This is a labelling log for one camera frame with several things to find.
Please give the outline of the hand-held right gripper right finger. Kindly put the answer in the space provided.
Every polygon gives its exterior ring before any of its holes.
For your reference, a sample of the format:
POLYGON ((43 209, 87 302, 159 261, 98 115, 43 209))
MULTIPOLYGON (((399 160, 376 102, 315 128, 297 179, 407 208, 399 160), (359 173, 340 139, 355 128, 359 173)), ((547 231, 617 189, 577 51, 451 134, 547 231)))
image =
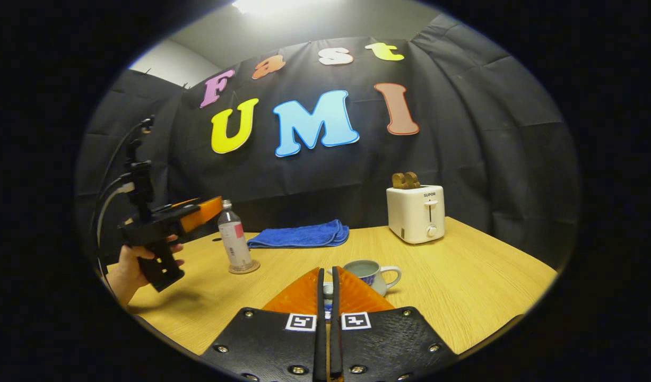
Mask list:
POLYGON ((342 267, 331 273, 332 381, 416 381, 458 360, 417 308, 396 309, 342 267))

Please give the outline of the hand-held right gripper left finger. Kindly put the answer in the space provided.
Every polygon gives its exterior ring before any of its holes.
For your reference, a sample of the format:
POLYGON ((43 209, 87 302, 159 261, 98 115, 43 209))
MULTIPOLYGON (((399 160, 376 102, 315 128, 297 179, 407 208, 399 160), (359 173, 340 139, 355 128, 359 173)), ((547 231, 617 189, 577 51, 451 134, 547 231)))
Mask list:
POLYGON ((314 268, 262 309, 240 309, 202 358, 250 381, 324 381, 323 281, 314 268))

